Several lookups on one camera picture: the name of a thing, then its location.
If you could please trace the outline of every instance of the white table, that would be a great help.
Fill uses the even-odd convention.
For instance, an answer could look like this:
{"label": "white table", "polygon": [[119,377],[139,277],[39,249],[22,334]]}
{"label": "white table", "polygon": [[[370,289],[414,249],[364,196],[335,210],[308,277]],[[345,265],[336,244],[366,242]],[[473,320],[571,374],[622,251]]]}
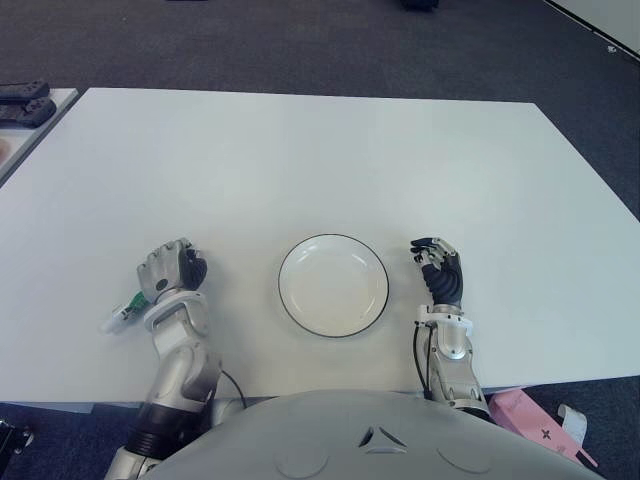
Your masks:
{"label": "white table", "polygon": [[78,91],[74,88],[56,88],[51,90],[49,97],[56,104],[56,113],[40,125],[38,128],[1,128],[0,141],[9,145],[9,154],[5,160],[0,159],[0,185],[4,181],[3,177],[9,170],[22,159],[24,154],[37,142],[55,122],[65,114],[67,108],[78,96]]}
{"label": "white table", "polygon": [[[250,396],[417,388],[424,235],[461,252],[483,385],[640,373],[640,225],[532,104],[92,89],[0,189],[0,224],[5,401],[143,399],[150,335],[98,325],[180,236],[209,260],[212,342]],[[354,337],[306,332],[278,298],[288,250],[323,232],[388,270]]]}

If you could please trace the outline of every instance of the black remote control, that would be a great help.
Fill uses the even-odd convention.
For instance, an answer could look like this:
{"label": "black remote control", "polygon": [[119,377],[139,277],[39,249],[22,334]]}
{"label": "black remote control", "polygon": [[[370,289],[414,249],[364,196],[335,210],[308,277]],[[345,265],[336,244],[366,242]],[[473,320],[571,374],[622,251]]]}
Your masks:
{"label": "black remote control", "polygon": [[48,97],[31,100],[26,105],[0,105],[0,124],[36,128],[56,113],[56,104]]}
{"label": "black remote control", "polygon": [[49,84],[44,80],[0,85],[0,103],[28,103],[49,96]]}

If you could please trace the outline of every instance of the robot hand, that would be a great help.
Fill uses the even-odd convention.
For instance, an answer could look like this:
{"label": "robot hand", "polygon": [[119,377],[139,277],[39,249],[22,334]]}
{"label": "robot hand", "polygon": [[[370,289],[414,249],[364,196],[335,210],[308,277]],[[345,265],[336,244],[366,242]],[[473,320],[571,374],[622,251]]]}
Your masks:
{"label": "robot hand", "polygon": [[140,288],[151,304],[167,292],[197,290],[207,275],[207,262],[186,238],[167,242],[138,266]]}
{"label": "robot hand", "polygon": [[413,259],[422,269],[433,303],[461,308],[462,268],[458,252],[441,238],[421,238],[411,245]]}

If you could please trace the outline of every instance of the gray carpet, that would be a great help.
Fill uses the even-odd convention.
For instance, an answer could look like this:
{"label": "gray carpet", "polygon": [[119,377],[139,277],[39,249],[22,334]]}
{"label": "gray carpet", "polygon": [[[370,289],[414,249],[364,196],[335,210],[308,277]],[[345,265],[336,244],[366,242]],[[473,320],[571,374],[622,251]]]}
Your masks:
{"label": "gray carpet", "polygon": [[[606,47],[541,0],[0,0],[0,83],[534,102],[640,217],[640,67]],[[638,479],[639,382],[530,393],[587,413],[605,476]],[[40,431],[7,479],[70,480],[104,474],[131,412],[2,416]]]}

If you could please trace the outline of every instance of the black object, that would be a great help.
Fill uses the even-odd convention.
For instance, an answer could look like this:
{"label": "black object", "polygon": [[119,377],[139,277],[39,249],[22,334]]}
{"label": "black object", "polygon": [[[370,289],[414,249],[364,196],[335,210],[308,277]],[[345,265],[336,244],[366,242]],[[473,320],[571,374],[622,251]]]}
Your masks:
{"label": "black object", "polygon": [[44,80],[0,85],[0,103],[28,103],[49,96],[49,84]]}
{"label": "black object", "polygon": [[185,288],[197,290],[207,276],[207,261],[198,258],[196,251],[189,248],[180,256],[182,281]]}
{"label": "black object", "polygon": [[56,104],[47,97],[31,100],[26,105],[0,105],[0,124],[36,128],[56,113]]}
{"label": "black object", "polygon": [[28,428],[15,427],[0,420],[0,477],[9,465],[11,456],[22,453],[32,439],[33,434]]}
{"label": "black object", "polygon": [[193,440],[201,414],[145,403],[125,449],[158,460],[170,457]]}
{"label": "black object", "polygon": [[409,10],[431,10],[437,8],[440,0],[400,0],[404,8]]}

